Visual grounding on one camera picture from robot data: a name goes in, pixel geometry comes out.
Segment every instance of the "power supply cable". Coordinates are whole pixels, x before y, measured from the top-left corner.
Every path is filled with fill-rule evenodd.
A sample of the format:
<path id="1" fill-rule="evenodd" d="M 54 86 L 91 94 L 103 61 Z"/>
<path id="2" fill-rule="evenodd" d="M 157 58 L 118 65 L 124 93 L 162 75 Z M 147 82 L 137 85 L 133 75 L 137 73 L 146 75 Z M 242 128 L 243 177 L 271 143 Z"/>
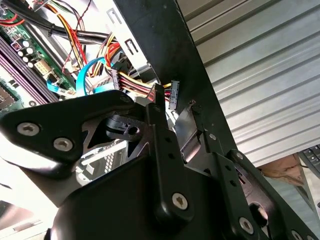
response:
<path id="1" fill-rule="evenodd" d="M 17 14 L 20 18 L 24 19 L 26 22 L 35 25 L 40 29 L 48 31 L 48 34 L 57 35 L 63 38 L 68 38 L 67 31 L 60 26 L 56 26 L 53 23 L 47 21 L 43 17 L 35 14 L 33 11 L 28 9 L 23 4 L 17 4 L 10 0 L 2 0 L 1 2 L 7 6 L 12 12 Z M 83 44 L 102 44 L 105 39 L 109 36 L 107 33 L 93 32 L 93 31 L 77 31 L 76 35 L 79 41 Z"/>

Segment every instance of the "silver screw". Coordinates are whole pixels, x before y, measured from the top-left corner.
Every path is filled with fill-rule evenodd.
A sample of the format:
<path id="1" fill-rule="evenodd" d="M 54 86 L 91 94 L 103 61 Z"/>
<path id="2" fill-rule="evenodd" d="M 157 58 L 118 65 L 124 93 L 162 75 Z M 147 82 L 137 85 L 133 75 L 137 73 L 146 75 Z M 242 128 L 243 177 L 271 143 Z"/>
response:
<path id="1" fill-rule="evenodd" d="M 237 156 L 238 158 L 240 158 L 241 160 L 244 159 L 244 156 L 242 156 L 239 152 L 236 153 L 236 156 Z"/>
<path id="2" fill-rule="evenodd" d="M 55 149 L 63 152 L 69 152 L 73 148 L 73 143 L 68 138 L 59 137 L 53 141 L 53 146 Z"/>
<path id="3" fill-rule="evenodd" d="M 299 233 L 297 233 L 295 230 L 292 230 L 291 233 L 295 240 L 303 240 Z"/>
<path id="4" fill-rule="evenodd" d="M 128 96 L 120 96 L 120 99 L 121 99 L 122 101 L 124 101 L 125 103 L 129 103 L 129 102 L 130 102 L 130 99 L 129 99 Z"/>
<path id="5" fill-rule="evenodd" d="M 179 208 L 181 210 L 186 210 L 188 207 L 188 201 L 187 201 L 186 197 L 178 192 L 176 192 L 172 195 L 172 202 L 177 208 Z"/>
<path id="6" fill-rule="evenodd" d="M 245 230 L 248 234 L 254 234 L 254 227 L 252 226 L 251 222 L 244 217 L 240 217 L 239 224 L 243 230 Z"/>
<path id="7" fill-rule="evenodd" d="M 211 134 L 209 134 L 209 137 L 210 137 L 210 138 L 212 138 L 213 140 L 217 140 L 216 136 L 215 136 L 215 135 L 213 135 L 212 133 L 211 133 Z"/>
<path id="8" fill-rule="evenodd" d="M 16 129 L 25 136 L 35 136 L 40 132 L 39 126 L 31 122 L 20 123 Z"/>

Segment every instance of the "cable tie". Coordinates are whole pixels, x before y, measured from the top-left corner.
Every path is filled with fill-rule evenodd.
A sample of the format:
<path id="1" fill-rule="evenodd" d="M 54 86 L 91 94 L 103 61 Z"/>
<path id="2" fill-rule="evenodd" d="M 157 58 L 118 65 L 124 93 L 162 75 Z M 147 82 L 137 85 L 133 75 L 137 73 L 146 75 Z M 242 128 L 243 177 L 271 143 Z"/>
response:
<path id="1" fill-rule="evenodd" d="M 48 37 L 51 37 L 51 36 L 52 36 L 52 31 L 54 30 L 55 26 L 56 26 L 56 25 L 55 25 L 54 23 L 52 23 L 51 28 L 50 28 L 50 30 L 48 31 Z"/>

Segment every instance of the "keyboard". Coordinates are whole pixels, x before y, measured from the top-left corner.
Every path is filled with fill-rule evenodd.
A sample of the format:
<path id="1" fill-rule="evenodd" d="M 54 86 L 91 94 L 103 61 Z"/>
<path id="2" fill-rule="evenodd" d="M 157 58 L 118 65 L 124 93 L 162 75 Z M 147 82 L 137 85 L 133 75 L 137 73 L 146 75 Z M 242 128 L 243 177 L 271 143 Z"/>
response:
<path id="1" fill-rule="evenodd" d="M 298 153 L 305 165 L 320 179 L 320 145 L 315 145 Z"/>

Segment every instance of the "corrugated metal panel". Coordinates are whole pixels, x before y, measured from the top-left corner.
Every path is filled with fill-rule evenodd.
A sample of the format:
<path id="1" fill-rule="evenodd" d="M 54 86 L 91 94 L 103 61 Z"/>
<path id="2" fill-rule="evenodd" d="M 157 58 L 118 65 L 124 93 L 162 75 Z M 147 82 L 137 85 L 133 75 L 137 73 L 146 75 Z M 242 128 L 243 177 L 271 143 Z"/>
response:
<path id="1" fill-rule="evenodd" d="M 320 1 L 180 0 L 239 150 L 256 165 L 320 143 Z"/>

